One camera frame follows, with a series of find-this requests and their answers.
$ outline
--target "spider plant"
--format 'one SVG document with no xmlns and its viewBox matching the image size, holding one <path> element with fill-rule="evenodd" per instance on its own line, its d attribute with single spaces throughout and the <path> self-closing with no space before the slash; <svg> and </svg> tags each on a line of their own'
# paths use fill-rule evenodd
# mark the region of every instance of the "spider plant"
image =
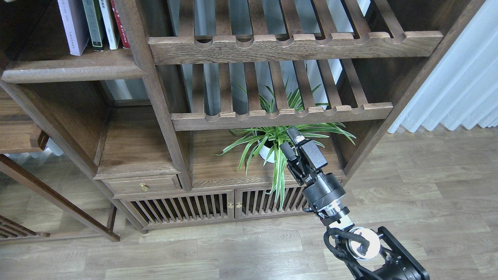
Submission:
<svg viewBox="0 0 498 280">
<path fill-rule="evenodd" d="M 238 85 L 246 94 L 247 90 L 244 89 L 241 85 Z M 313 88 L 312 93 L 314 93 L 321 85 Z M 272 98 L 267 100 L 261 94 L 259 96 L 259 101 L 261 103 L 261 108 L 267 111 L 268 113 L 275 112 L 275 93 L 273 89 L 269 86 L 265 86 L 266 89 L 271 93 Z M 289 104 L 289 108 L 295 109 L 296 111 L 304 110 L 303 102 L 301 99 L 301 95 L 299 92 L 299 88 L 296 88 L 294 91 L 289 92 L 287 94 L 287 102 Z M 316 103 L 317 106 L 327 106 L 328 103 Z M 273 181 L 271 185 L 271 191 L 275 192 L 275 202 L 280 199 L 280 210 L 283 207 L 285 200 L 285 176 L 284 170 L 287 164 L 287 159 L 285 155 L 280 149 L 280 145 L 284 142 L 291 142 L 291 139 L 286 133 L 286 130 L 291 126 L 275 126 L 275 127 L 259 127 L 259 128 L 248 128 L 248 129 L 235 129 L 230 130 L 233 134 L 242 135 L 239 139 L 237 139 L 232 144 L 225 147 L 221 154 L 231 151 L 233 148 L 245 144 L 244 151 L 241 155 L 241 160 L 239 162 L 239 167 L 237 170 L 242 168 L 244 161 L 246 161 L 246 176 L 248 174 L 249 163 L 251 159 L 258 155 L 263 146 L 269 142 L 272 144 L 268 155 L 264 159 L 263 165 L 266 165 L 268 159 L 274 155 L 274 167 L 273 167 Z M 353 138 L 356 138 L 351 133 L 345 131 L 343 128 L 345 126 L 342 123 L 320 123 L 313 125 L 297 125 L 297 130 L 306 138 L 312 139 L 320 139 L 320 138 L 328 138 L 329 136 L 326 133 L 337 133 L 342 134 L 347 137 L 352 143 L 354 143 Z M 325 147 L 321 142 L 317 140 L 313 140 L 318 146 Z"/>
</svg>

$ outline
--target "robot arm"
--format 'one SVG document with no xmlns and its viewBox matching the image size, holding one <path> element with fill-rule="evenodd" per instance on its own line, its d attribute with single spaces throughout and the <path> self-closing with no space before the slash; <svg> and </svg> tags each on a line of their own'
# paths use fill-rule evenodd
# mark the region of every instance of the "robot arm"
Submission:
<svg viewBox="0 0 498 280">
<path fill-rule="evenodd" d="M 342 205 L 346 193 L 332 173 L 324 174 L 328 162 L 312 140 L 305 139 L 295 127 L 287 130 L 294 144 L 283 143 L 280 148 L 287 158 L 287 168 L 299 185 L 306 185 L 303 194 L 308 201 L 305 212 L 313 212 L 327 227 L 325 246 L 343 261 L 357 280 L 429 280 L 420 263 L 385 228 L 377 232 L 355 226 L 348 217 L 349 209 Z M 358 261 L 368 261 L 378 254 L 385 264 L 370 271 Z"/>
</svg>

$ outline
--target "book spine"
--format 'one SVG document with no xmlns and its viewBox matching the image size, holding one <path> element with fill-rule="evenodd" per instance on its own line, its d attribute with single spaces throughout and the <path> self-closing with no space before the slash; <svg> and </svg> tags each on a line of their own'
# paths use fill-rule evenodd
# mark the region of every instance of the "book spine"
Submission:
<svg viewBox="0 0 498 280">
<path fill-rule="evenodd" d="M 87 16 L 88 29 L 92 46 L 95 51 L 104 50 L 104 25 L 102 23 L 102 13 L 98 0 L 82 0 L 85 14 Z"/>
<path fill-rule="evenodd" d="M 78 0 L 57 0 L 59 11 L 66 32 L 66 39 L 69 46 L 69 53 L 72 55 L 82 55 L 88 44 L 88 27 L 81 25 L 85 19 L 82 5 L 78 5 Z"/>
<path fill-rule="evenodd" d="M 121 41 L 123 42 L 123 48 L 129 49 L 128 37 L 126 37 L 125 29 L 123 28 L 123 25 L 121 24 L 120 14 L 118 13 L 118 10 L 116 9 L 116 5 L 114 4 L 114 0 L 111 0 L 111 5 L 113 7 L 114 18 L 116 19 L 116 23 L 118 25 L 118 30 L 119 30 L 120 35 L 121 35 Z"/>
<path fill-rule="evenodd" d="M 109 0 L 99 0 L 102 18 L 104 19 L 104 26 L 106 27 L 107 39 L 109 41 L 109 48 L 115 50 L 120 43 L 120 37 L 117 34 L 118 29 L 114 24 L 114 16 Z"/>
</svg>

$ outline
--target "slatted cabinet door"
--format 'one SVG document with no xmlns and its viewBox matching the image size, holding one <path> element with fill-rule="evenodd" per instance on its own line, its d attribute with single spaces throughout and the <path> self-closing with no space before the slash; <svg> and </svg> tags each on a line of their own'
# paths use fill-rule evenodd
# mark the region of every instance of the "slatted cabinet door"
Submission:
<svg viewBox="0 0 498 280">
<path fill-rule="evenodd" d="M 123 204 L 144 230 L 219 223 L 234 218 L 234 191 L 127 200 Z"/>
<path fill-rule="evenodd" d="M 304 213 L 303 205 L 308 202 L 303 196 L 303 187 L 289 186 L 285 189 L 285 199 L 280 210 L 280 200 L 275 202 L 275 193 L 268 194 L 271 187 L 235 190 L 235 218 L 261 219 L 278 215 L 298 215 Z"/>
</svg>

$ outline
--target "floor plank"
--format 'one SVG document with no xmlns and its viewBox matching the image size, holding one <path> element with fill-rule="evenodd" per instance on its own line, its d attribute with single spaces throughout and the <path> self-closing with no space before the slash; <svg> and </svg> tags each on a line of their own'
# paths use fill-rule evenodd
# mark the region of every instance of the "floor plank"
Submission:
<svg viewBox="0 0 498 280">
<path fill-rule="evenodd" d="M 23 164 L 100 218 L 106 201 L 67 158 Z M 498 279 L 498 130 L 385 135 L 346 186 L 359 226 L 388 228 L 432 279 Z M 81 225 L 0 174 L 0 214 L 34 230 Z M 313 214 L 151 231 L 122 214 L 102 237 L 0 244 L 0 279 L 351 280 Z M 366 262 L 377 268 L 379 258 Z"/>
</svg>

